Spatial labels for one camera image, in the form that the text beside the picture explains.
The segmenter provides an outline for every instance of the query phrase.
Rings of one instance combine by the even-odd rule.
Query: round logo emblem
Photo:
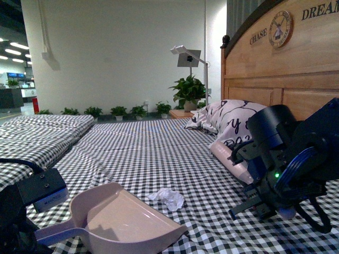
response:
[[[274,48],[284,46],[292,36],[293,32],[293,18],[289,12],[281,11],[273,18],[270,31],[269,40]]]

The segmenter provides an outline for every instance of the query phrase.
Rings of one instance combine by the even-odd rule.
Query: red fire extinguisher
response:
[[[39,113],[38,98],[34,97],[34,98],[32,99],[32,102],[33,102],[34,114],[38,114],[38,113]]]

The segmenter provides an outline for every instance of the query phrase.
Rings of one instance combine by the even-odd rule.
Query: pink dustpan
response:
[[[88,189],[70,203],[71,218],[35,232],[50,246],[80,236],[92,254],[159,253],[186,230],[117,183]]]

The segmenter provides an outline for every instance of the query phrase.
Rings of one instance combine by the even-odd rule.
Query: lamp head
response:
[[[186,53],[187,49],[185,48],[184,45],[180,45],[180,46],[174,46],[173,49],[171,49],[172,54],[176,55],[176,54],[180,54],[180,53]]]

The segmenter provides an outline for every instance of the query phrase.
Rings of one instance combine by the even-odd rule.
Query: checkered bedsheet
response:
[[[70,196],[91,187],[118,182],[140,200],[188,227],[188,232],[162,253],[337,253],[339,249],[338,181],[327,184],[318,199],[329,215],[329,234],[314,232],[297,215],[261,221],[253,209],[233,221],[228,210],[245,200],[242,186],[213,157],[213,137],[183,129],[187,120],[158,120],[94,125],[57,164]],[[185,197],[170,212],[147,196],[169,187]],[[69,218],[69,201],[29,218],[44,227]],[[307,212],[313,211],[305,205]],[[88,253],[79,237],[58,243],[55,253]]]
[[[35,162],[42,168],[57,161],[92,125],[90,115],[19,116],[0,126],[0,158]],[[25,165],[0,164],[0,191],[28,177]]]

